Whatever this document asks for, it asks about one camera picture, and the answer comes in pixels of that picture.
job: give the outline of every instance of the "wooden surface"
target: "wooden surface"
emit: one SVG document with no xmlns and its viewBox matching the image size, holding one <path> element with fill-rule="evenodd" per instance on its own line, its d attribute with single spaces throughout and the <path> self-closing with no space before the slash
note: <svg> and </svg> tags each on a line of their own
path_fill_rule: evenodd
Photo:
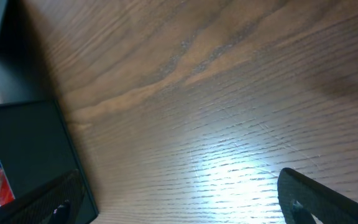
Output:
<svg viewBox="0 0 358 224">
<path fill-rule="evenodd" d="M 95 223 L 283 223 L 283 167 L 358 202 L 358 1 L 25 5 Z"/>
</svg>

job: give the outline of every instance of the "wooden table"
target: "wooden table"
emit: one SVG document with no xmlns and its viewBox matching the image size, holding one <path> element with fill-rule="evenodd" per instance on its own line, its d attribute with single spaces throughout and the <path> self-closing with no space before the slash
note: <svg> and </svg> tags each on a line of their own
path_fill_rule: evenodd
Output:
<svg viewBox="0 0 358 224">
<path fill-rule="evenodd" d="M 358 1 L 25 5 L 95 223 L 283 223 L 284 167 L 358 202 Z"/>
</svg>

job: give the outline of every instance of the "black object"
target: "black object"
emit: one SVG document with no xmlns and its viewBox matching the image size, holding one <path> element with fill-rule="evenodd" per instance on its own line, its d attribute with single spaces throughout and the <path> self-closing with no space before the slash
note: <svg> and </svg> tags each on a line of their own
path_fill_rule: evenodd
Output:
<svg viewBox="0 0 358 224">
<path fill-rule="evenodd" d="M 98 209 L 38 47 L 21 1 L 0 0 L 0 164 L 17 200 L 78 170 L 85 193 L 75 223 L 90 223 Z"/>
<path fill-rule="evenodd" d="M 358 203 L 298 173 L 282 169 L 277 182 L 278 201 L 288 224 L 358 224 Z"/>
<path fill-rule="evenodd" d="M 74 223 L 84 192 L 80 172 L 70 171 L 28 195 L 0 207 L 0 224 Z"/>
</svg>

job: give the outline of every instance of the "tabletop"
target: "tabletop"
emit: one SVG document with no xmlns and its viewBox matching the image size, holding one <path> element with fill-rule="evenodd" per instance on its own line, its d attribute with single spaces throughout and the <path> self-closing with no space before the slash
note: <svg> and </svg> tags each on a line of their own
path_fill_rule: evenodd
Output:
<svg viewBox="0 0 358 224">
<path fill-rule="evenodd" d="M 284 223 L 284 167 L 358 202 L 358 1 L 24 3 L 95 223 Z"/>
</svg>

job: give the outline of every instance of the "black box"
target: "black box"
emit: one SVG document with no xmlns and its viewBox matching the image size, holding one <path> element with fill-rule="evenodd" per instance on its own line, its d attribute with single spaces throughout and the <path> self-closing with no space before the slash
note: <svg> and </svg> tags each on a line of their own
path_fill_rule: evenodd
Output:
<svg viewBox="0 0 358 224">
<path fill-rule="evenodd" d="M 19 1 L 0 0 L 0 163 L 16 198 L 72 169 L 86 194 L 76 223 L 90 223 L 98 209 L 52 94 Z"/>
</svg>

